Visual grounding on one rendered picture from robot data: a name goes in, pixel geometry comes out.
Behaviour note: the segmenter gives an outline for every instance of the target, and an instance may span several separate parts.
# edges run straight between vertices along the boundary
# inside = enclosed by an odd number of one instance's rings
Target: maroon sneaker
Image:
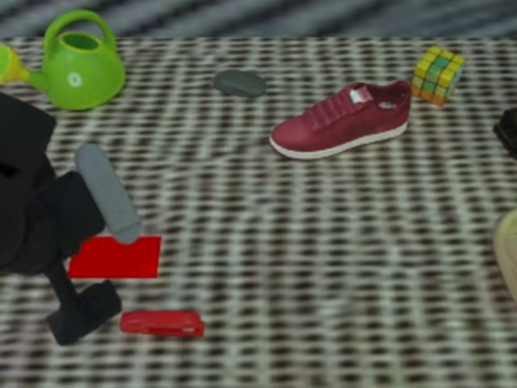
[[[411,106],[411,86],[356,82],[338,94],[279,124],[270,143],[288,158],[318,159],[404,133]]]

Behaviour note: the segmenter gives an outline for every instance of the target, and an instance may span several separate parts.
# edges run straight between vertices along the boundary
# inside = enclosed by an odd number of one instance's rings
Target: red object
[[[405,81],[387,86],[352,83],[302,115],[277,125],[270,143],[288,158],[332,156],[402,134],[410,105],[411,86]]]
[[[123,313],[124,333],[201,337],[204,324],[195,311],[132,311]]]
[[[93,237],[72,257],[68,274],[75,279],[143,279],[158,277],[162,238],[145,236],[131,245],[113,237]]]

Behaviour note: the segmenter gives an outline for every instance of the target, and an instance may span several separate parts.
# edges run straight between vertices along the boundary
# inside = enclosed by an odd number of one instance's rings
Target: green watering can
[[[82,20],[95,23],[103,40],[85,32],[58,35],[66,25]],[[45,32],[39,72],[25,69],[15,51],[0,44],[0,83],[14,81],[43,91],[60,108],[84,110],[115,97],[124,86],[125,70],[106,21],[94,12],[75,10],[58,17]]]

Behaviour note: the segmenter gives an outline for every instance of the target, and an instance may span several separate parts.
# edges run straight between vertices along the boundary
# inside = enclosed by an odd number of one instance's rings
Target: beige round object
[[[506,286],[517,302],[517,209],[499,220],[494,232],[494,252]]]

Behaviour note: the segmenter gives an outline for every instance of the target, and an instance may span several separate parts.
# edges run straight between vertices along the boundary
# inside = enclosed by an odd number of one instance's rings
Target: yellow cube
[[[456,89],[464,63],[461,55],[432,45],[414,67],[411,80],[413,95],[442,105]]]

